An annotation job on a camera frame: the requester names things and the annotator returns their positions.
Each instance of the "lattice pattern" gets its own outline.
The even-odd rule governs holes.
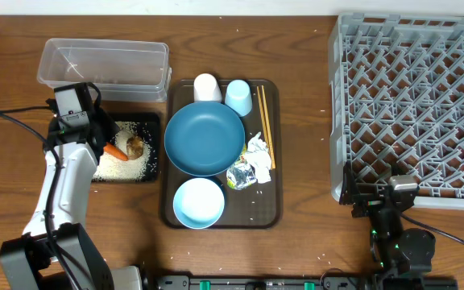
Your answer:
[[[431,197],[464,197],[464,37],[343,37],[347,159],[381,189],[390,164]]]

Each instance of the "black tray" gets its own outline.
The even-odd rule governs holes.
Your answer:
[[[144,139],[150,145],[150,158],[148,159],[146,171],[143,177],[132,183],[149,182],[157,180],[159,171],[159,144],[160,144],[160,119],[155,113],[109,113],[115,122],[137,122],[137,136]],[[93,182],[120,182],[130,183],[130,181],[95,180]]]
[[[219,81],[222,95],[231,81]],[[220,173],[213,180],[218,181],[225,192],[225,210],[220,219],[210,229],[267,229],[274,226],[282,216],[282,157],[280,147],[280,111],[279,92],[275,85],[266,80],[247,80],[251,87],[253,108],[241,118],[245,127],[246,143],[258,132],[263,132],[260,119],[259,101],[256,86],[264,85],[267,109],[271,126],[271,137],[275,150],[275,170],[270,171],[271,181],[265,184],[255,183],[243,190],[234,190],[226,185],[226,172]],[[178,110],[193,102],[194,80],[182,80],[170,89],[168,99],[168,120]],[[170,227],[184,228],[176,219],[173,211],[173,197],[176,190],[190,176],[176,168],[168,158],[164,164],[163,194],[160,200],[160,216]]]

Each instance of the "blue bowl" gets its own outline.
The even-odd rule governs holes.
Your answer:
[[[185,181],[176,190],[173,198],[176,218],[184,226],[195,230],[207,228],[217,222],[224,208],[222,189],[206,178]]]
[[[166,127],[164,148],[171,162],[193,176],[224,172],[241,155],[245,129],[229,107],[214,101],[189,104]]]

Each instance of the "carrot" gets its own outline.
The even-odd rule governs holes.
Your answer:
[[[128,156],[126,156],[125,153],[108,142],[106,143],[106,146],[103,147],[103,150],[119,160],[128,161]]]

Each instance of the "white cup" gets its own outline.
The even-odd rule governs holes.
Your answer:
[[[194,101],[222,102],[222,92],[215,77],[202,73],[194,80]]]
[[[242,80],[231,81],[226,87],[225,105],[244,117],[251,111],[250,86]]]

